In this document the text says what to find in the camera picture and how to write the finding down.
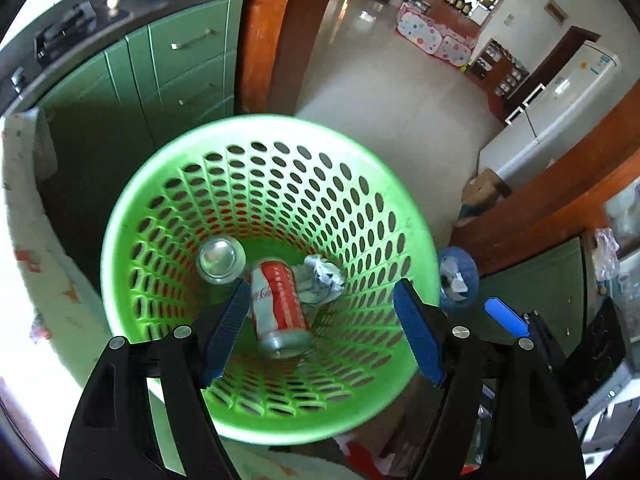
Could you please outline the silver foil wrapper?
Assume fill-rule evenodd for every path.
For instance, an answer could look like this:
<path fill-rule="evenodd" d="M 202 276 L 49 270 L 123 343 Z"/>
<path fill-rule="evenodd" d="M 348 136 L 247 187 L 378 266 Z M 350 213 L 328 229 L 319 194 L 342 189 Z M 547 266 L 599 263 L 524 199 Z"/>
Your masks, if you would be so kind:
<path fill-rule="evenodd" d="M 321 307 L 337 300 L 345 289 L 342 270 L 320 255 L 308 255 L 293 266 L 296 292 L 302 304 Z"/>

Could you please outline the blue plastic bag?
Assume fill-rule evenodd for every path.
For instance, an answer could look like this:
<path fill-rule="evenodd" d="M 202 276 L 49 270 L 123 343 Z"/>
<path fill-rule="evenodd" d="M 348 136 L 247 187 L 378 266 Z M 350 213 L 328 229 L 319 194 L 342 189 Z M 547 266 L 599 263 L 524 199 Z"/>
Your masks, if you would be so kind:
<path fill-rule="evenodd" d="M 454 311 L 474 304 L 480 291 L 480 274 L 474 259 L 462 248 L 450 246 L 438 253 L 439 305 Z"/>

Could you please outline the blue silver milk can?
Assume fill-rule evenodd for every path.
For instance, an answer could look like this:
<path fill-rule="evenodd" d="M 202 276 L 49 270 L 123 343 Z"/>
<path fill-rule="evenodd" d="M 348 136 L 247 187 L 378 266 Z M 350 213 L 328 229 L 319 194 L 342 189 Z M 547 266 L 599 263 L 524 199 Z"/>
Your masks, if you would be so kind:
<path fill-rule="evenodd" d="M 212 236 L 198 248 L 195 264 L 198 274 L 206 282 L 229 284 L 239 278 L 245 269 L 245 250 L 232 236 Z"/>

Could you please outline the green perforated plastic basket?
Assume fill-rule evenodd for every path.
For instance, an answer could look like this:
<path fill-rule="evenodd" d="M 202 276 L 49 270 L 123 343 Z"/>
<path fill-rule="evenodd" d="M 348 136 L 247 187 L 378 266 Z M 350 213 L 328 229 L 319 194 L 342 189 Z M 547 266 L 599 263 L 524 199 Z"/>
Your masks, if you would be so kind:
<path fill-rule="evenodd" d="M 276 115 L 198 127 L 122 191 L 104 237 L 108 324 L 133 342 L 192 323 L 250 283 L 250 314 L 204 392 L 218 432 L 297 444 L 355 428 L 416 374 L 393 308 L 408 280 L 438 299 L 435 246 L 411 195 L 357 142 Z"/>

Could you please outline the white refrigerator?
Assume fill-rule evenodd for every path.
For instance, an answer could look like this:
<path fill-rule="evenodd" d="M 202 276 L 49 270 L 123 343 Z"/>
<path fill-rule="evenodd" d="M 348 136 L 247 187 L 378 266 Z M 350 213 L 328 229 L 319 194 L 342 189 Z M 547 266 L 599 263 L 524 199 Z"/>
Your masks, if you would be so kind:
<path fill-rule="evenodd" d="M 478 155 L 511 190 L 542 174 L 574 148 L 613 108 L 618 57 L 585 42 L 548 84 L 538 87 L 507 118 Z"/>

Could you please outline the green kitchen cabinet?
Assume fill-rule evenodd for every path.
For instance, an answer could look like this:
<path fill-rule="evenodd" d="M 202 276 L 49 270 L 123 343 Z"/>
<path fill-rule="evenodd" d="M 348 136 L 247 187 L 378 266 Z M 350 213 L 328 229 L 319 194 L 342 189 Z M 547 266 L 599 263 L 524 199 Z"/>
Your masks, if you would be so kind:
<path fill-rule="evenodd" d="M 232 115 L 242 6 L 212 0 L 160 18 L 38 101 L 58 159 L 39 192 L 58 232 L 100 238 L 122 189 L 153 153 Z"/>

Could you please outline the red orange snack packet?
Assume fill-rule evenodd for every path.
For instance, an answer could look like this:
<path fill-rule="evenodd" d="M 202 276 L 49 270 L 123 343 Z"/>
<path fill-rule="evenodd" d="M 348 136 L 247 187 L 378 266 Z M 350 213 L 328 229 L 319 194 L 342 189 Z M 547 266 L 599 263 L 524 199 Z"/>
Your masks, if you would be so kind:
<path fill-rule="evenodd" d="M 407 479 L 419 445 L 401 439 L 396 431 L 383 444 L 367 444 L 358 434 L 339 434 L 335 442 L 349 466 L 366 479 Z"/>

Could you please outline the red cola can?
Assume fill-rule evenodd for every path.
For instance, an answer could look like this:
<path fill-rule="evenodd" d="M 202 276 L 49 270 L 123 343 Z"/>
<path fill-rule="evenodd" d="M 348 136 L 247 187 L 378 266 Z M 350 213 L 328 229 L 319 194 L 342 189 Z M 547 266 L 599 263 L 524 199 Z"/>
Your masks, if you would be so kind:
<path fill-rule="evenodd" d="M 306 352 L 312 335 L 296 292 L 291 268 L 278 259 L 264 259 L 250 271 L 250 300 L 257 348 L 273 360 L 293 359 Z"/>

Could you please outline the polka dot play tent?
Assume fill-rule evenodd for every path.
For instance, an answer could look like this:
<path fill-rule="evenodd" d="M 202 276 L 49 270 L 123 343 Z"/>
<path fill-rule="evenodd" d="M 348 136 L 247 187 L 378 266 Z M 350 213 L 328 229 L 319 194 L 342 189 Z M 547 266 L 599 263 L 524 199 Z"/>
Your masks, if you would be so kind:
<path fill-rule="evenodd" d="M 396 32 L 427 55 L 456 66 L 469 63 L 476 40 L 460 36 L 453 29 L 435 22 L 410 2 L 404 2 L 396 18 Z"/>

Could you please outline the patterned white table cloth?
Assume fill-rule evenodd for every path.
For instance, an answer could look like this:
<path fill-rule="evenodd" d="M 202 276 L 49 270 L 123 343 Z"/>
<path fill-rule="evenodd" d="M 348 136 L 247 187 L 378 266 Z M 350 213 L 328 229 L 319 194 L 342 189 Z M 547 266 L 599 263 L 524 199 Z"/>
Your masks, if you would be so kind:
<path fill-rule="evenodd" d="M 40 110 L 2 117 L 1 401 L 51 474 L 111 337 L 98 293 L 66 254 L 38 192 L 57 169 Z"/>

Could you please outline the brown wooden door frame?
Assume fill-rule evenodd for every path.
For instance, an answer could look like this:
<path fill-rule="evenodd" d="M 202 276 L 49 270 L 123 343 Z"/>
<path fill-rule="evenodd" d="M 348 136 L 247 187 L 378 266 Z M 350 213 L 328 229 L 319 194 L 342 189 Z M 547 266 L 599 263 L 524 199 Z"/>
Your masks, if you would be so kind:
<path fill-rule="evenodd" d="M 244 0 L 235 108 L 293 115 L 329 0 Z"/>

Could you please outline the black gas stove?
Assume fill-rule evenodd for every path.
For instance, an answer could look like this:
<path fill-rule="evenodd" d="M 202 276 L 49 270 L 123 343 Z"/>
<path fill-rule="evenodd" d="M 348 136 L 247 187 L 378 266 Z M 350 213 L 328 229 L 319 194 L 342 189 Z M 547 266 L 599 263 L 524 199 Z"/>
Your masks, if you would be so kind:
<path fill-rule="evenodd" d="M 18 96 L 43 70 L 98 26 L 90 1 L 76 3 L 39 32 L 21 32 L 1 50 L 1 99 Z"/>

